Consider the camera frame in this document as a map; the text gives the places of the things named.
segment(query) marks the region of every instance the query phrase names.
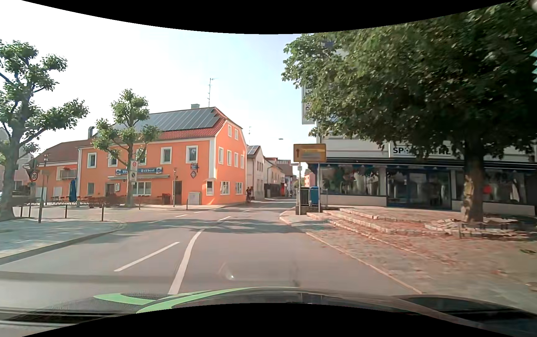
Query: blue umbrella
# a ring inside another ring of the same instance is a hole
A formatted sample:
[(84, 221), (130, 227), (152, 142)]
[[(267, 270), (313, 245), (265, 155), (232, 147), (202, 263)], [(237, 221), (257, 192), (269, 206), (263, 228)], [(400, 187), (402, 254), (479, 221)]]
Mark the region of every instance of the blue umbrella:
[(78, 199), (78, 189), (75, 187), (75, 179), (71, 180), (71, 185), (69, 187), (69, 202), (75, 203)]

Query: yellow direction sign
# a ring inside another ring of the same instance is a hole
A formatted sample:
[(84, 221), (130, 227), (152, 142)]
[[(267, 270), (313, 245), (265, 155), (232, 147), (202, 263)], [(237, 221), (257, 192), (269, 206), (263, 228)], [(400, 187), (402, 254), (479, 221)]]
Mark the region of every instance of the yellow direction sign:
[(324, 163), (327, 161), (327, 144), (294, 144), (294, 161)]

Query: orange building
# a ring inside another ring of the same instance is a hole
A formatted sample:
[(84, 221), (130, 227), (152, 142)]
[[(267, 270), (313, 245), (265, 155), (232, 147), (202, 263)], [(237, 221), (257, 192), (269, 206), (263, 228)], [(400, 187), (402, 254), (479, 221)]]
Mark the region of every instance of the orange building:
[[(242, 128), (216, 107), (151, 113), (141, 125), (158, 126), (159, 140), (147, 146), (133, 182), (133, 195), (171, 195), (176, 204), (245, 202), (246, 143)], [(127, 161), (123, 149), (121, 159)], [(91, 142), (77, 146), (78, 196), (127, 193), (125, 165)]]

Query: white lane marking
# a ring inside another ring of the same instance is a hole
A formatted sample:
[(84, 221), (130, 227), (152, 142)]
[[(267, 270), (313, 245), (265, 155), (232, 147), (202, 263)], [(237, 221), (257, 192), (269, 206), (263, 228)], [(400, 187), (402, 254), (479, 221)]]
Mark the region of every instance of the white lane marking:
[(133, 261), (132, 263), (126, 264), (126, 265), (122, 266), (122, 267), (119, 268), (119, 269), (115, 269), (115, 272), (123, 271), (123, 270), (125, 270), (125, 269), (127, 269), (127, 268), (133, 266), (134, 264), (137, 264), (137, 263), (140, 263), (140, 262), (144, 261), (145, 259), (147, 259), (147, 258), (149, 258), (149, 257), (152, 257), (152, 256), (154, 256), (154, 255), (156, 255), (156, 254), (158, 254), (158, 253), (160, 253), (160, 252), (164, 252), (165, 250), (167, 250), (167, 249), (169, 249), (169, 248), (175, 246), (175, 245), (178, 244), (178, 243), (179, 243), (179, 242), (171, 243), (171, 244), (168, 245), (167, 247), (161, 248), (161, 249), (159, 249), (159, 250), (153, 252), (152, 254), (148, 254), (148, 255), (146, 255), (146, 256), (144, 256), (144, 257), (142, 257), (142, 258), (138, 258), (137, 260)]
[(194, 242), (196, 242), (196, 239), (198, 239), (198, 236), (202, 234), (202, 231), (198, 230), (198, 233), (192, 237), (190, 242), (188, 243), (187, 248), (185, 248), (185, 252), (183, 253), (183, 259), (181, 260), (181, 264), (179, 265), (179, 268), (177, 270), (177, 273), (175, 274), (175, 278), (173, 279), (173, 283), (171, 284), (171, 288), (168, 290), (169, 295), (176, 295), (179, 294), (179, 288), (181, 287), (181, 282), (183, 282), (183, 277), (185, 276), (185, 269), (188, 267), (188, 262), (190, 262), (190, 256), (192, 254), (192, 248), (194, 248)]

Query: antenna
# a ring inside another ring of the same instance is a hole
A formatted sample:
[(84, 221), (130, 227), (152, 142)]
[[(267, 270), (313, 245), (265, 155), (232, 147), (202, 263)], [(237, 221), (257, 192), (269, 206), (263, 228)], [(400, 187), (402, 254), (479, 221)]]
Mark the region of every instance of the antenna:
[(216, 80), (216, 79), (211, 78), (210, 81), (208, 81), (208, 107), (210, 107), (210, 84), (212, 83), (213, 80)]

